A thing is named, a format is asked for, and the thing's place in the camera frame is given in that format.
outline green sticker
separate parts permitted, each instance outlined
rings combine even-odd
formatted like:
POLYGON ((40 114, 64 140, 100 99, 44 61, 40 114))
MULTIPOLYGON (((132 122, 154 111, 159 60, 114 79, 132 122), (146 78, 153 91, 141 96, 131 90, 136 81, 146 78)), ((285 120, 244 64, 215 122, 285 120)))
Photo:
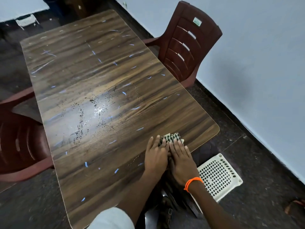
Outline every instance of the green sticker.
POLYGON ((200 21, 198 18, 194 18, 193 23, 195 23, 197 26, 200 26, 202 21, 200 21))

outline orange thread bracelet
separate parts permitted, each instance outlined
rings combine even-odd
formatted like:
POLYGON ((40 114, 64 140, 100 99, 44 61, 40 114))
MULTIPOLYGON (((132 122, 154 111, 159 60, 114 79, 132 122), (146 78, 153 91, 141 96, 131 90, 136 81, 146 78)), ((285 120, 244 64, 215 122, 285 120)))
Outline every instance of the orange thread bracelet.
POLYGON ((194 180, 198 180, 198 181, 201 181, 201 182, 203 183, 203 181, 202 181, 202 179, 201 179, 200 177, 192 178, 192 179, 190 179, 190 180, 188 180, 188 181, 186 182, 185 188, 184 188, 185 191, 189 192, 189 190, 188 190, 189 185, 190 185, 191 182, 194 181, 194 180))

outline white sleeve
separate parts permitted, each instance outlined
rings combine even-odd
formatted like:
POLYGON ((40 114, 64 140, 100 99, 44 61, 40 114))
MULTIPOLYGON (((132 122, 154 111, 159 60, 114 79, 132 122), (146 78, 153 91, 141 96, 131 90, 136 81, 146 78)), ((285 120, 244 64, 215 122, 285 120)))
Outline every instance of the white sleeve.
POLYGON ((120 208, 112 207, 99 213, 87 229, 135 229, 132 220, 120 208))

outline table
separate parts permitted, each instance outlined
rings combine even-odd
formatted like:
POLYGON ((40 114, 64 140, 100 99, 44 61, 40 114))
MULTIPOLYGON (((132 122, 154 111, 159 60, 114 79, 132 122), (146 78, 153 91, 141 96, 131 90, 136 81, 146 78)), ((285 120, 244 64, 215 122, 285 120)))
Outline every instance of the table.
POLYGON ((71 226, 115 206, 148 139, 193 151, 218 125, 113 10, 21 42, 71 226))

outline person's right hand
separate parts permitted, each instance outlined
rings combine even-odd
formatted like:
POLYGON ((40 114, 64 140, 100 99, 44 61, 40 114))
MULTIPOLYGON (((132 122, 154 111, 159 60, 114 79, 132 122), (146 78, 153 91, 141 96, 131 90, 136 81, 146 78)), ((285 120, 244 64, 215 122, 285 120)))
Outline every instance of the person's right hand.
POLYGON ((174 139, 170 142, 170 152, 173 160, 170 159, 170 170, 176 181, 185 186, 186 182, 194 177, 200 177, 196 163, 187 146, 183 146, 182 142, 174 139))

